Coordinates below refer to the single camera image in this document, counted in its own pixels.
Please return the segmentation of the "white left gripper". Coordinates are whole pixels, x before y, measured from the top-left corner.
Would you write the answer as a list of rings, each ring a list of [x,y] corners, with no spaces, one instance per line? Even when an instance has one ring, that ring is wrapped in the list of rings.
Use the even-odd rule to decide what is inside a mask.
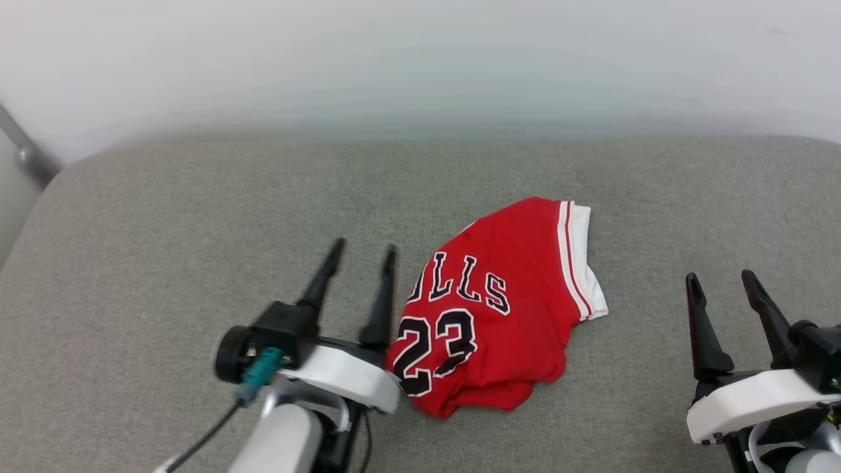
[[[298,307],[321,311],[327,290],[340,265],[346,239],[337,238],[318,267]],[[379,273],[375,302],[360,330],[358,342],[366,349],[388,349],[394,314],[398,249],[388,246]],[[398,410],[401,389],[397,379],[375,363],[378,354],[366,352],[352,342],[325,338],[318,341],[306,361],[297,368],[279,371],[277,400],[304,401],[342,409],[351,402],[379,413]]]

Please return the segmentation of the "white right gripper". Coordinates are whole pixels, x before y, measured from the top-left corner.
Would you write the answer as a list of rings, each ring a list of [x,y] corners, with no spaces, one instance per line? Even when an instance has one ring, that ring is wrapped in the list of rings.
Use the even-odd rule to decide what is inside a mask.
[[[838,390],[823,394],[795,369],[797,347],[789,339],[790,323],[769,296],[755,273],[742,270],[749,305],[759,315],[772,356],[770,369],[748,379],[713,390],[690,407],[686,425],[694,443],[715,441],[716,434],[735,433],[814,406],[839,402]],[[712,382],[731,374],[732,357],[724,353],[709,316],[707,299],[696,273],[685,277],[690,326],[692,371],[698,382]]]

